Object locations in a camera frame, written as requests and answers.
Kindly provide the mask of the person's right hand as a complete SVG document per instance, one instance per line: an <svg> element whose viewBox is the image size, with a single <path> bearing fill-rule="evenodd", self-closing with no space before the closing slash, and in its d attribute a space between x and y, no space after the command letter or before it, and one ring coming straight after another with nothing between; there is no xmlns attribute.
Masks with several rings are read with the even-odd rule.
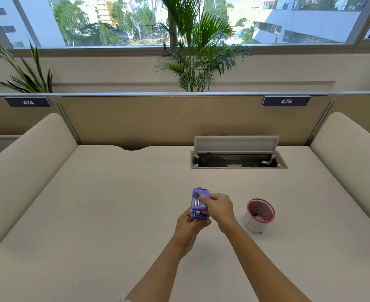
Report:
<svg viewBox="0 0 370 302"><path fill-rule="evenodd" d="M222 233L228 231L237 224L233 211L233 203L227 194L211 193L209 197L200 196L200 200L207 206L208 214L218 223Z"/></svg>

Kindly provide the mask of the person's left hand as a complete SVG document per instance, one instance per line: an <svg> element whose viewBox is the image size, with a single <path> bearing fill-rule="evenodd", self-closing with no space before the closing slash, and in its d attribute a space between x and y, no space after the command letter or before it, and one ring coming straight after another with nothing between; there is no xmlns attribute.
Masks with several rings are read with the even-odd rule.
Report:
<svg viewBox="0 0 370 302"><path fill-rule="evenodd" d="M177 219L176 228L171 241L179 248L181 257L187 255L196 241L196 237L200 231L194 231L194 221L189 217L190 208L182 213Z"/></svg>

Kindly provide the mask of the purple plastic hole punch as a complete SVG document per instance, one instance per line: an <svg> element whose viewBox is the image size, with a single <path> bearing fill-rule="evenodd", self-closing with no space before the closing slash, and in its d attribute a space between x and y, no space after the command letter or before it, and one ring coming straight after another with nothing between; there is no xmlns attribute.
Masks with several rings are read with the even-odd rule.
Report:
<svg viewBox="0 0 370 302"><path fill-rule="evenodd" d="M204 221L209 218L208 214L203 213L208 211L208 207L202 201L201 195L204 195L207 198L210 197L209 191L205 188L197 187L192 190L192 200L189 213L190 219Z"/></svg>

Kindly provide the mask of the person's right forearm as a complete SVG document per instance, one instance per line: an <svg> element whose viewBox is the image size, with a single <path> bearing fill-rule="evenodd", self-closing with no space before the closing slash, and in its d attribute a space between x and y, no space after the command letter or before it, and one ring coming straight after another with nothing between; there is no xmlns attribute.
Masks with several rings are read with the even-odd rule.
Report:
<svg viewBox="0 0 370 302"><path fill-rule="evenodd" d="M311 302L266 256L235 218L218 221L259 302Z"/></svg>

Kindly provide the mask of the person's left forearm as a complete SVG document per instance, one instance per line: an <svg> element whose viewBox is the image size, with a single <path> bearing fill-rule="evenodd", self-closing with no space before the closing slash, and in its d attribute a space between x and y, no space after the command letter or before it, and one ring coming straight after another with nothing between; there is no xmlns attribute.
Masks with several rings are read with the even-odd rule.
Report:
<svg viewBox="0 0 370 302"><path fill-rule="evenodd" d="M146 274L127 294L124 302L169 302L182 258L193 248L171 240Z"/></svg>

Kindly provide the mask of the white cup with red rim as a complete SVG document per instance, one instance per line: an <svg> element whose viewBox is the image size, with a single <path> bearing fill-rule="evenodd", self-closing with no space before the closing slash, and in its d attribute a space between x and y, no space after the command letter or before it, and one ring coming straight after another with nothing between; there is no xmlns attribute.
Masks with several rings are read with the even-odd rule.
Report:
<svg viewBox="0 0 370 302"><path fill-rule="evenodd" d="M243 216L246 229L252 233L262 233L266 226L275 219L273 206L264 199L253 198L247 204Z"/></svg>

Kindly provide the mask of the beige desk partition panel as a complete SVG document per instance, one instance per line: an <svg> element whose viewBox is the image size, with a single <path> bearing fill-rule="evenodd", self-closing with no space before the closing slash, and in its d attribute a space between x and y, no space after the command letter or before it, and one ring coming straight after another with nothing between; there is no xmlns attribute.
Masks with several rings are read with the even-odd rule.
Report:
<svg viewBox="0 0 370 302"><path fill-rule="evenodd" d="M263 107L267 95L311 98L305 107ZM46 96L52 107L11 107L7 96ZM370 132L370 91L0 93L0 135L23 135L56 113L78 145L193 145L195 136L279 136L278 145L309 145L335 112Z"/></svg>

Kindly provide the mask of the dark blue desk number sign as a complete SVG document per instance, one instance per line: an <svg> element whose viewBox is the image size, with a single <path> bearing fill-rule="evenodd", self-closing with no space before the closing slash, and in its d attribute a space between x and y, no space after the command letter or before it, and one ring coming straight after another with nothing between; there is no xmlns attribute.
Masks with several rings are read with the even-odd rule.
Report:
<svg viewBox="0 0 370 302"><path fill-rule="evenodd" d="M286 96L286 95L273 95L264 96L263 107L305 107L308 105L311 96Z"/></svg>
<svg viewBox="0 0 370 302"><path fill-rule="evenodd" d="M4 100L11 107L24 107L24 108L52 107L51 102L46 96L22 96L22 97L7 96L4 97Z"/></svg>

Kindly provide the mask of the beige padded side divider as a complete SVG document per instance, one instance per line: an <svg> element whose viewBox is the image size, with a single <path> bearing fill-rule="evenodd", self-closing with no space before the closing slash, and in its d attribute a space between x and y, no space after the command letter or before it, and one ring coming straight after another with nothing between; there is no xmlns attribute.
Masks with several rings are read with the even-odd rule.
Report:
<svg viewBox="0 0 370 302"><path fill-rule="evenodd" d="M0 243L77 147L51 113L0 153Z"/></svg>
<svg viewBox="0 0 370 302"><path fill-rule="evenodd" d="M310 149L370 218L370 133L335 112L324 121Z"/></svg>

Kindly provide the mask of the tall green palm plant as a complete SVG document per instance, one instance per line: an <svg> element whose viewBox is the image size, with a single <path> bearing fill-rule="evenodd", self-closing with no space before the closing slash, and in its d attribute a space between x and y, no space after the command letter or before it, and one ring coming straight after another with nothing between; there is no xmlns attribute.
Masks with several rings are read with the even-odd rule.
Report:
<svg viewBox="0 0 370 302"><path fill-rule="evenodd" d="M167 72L177 79L177 85L186 92L208 92L215 84L215 77L223 76L237 66L237 60L252 57L250 50L241 44L227 44L233 28L228 21L206 13L202 0L158 0L167 8L177 25L180 44L186 43L194 51L182 48L162 55L156 65L158 72ZM158 22L154 31L163 37L171 33L169 23Z"/></svg>

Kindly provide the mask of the spiky green leaf plant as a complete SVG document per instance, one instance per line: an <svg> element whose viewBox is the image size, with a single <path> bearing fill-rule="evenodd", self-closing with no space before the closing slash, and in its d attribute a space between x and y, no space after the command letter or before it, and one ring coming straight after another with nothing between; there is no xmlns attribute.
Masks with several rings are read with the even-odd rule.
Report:
<svg viewBox="0 0 370 302"><path fill-rule="evenodd" d="M53 74L50 69L47 74L42 72L39 50L31 41L29 43L36 71L22 57L23 67L19 66L16 58L0 43L0 56L16 71L16 74L10 75L11 81L0 81L0 84L21 93L53 93Z"/></svg>

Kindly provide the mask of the window frame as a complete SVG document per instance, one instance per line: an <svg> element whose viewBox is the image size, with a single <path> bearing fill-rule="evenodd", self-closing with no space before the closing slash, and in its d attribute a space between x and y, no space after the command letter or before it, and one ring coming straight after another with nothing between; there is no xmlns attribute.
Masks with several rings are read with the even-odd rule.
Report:
<svg viewBox="0 0 370 302"><path fill-rule="evenodd" d="M351 32L351 39L345 43L299 43L299 44L245 44L245 49L252 52L253 55L297 55L297 54L352 54L364 53L370 54L370 42L364 42L364 32L369 30L370 24L370 0L367 0L364 6L364 14L359 17ZM177 25L168 13L169 29L166 43L168 45L150 45L150 46L78 46L78 47L39 47L40 43L33 33L28 32L28 38L40 50L40 55L44 57L134 57L134 56L161 56L168 54L173 49L184 50L186 53L194 51L193 47L188 48L186 43L180 44L182 38L179 36ZM6 33L0 26L0 43L13 55L18 57L29 56L28 48L14 48L11 45Z"/></svg>

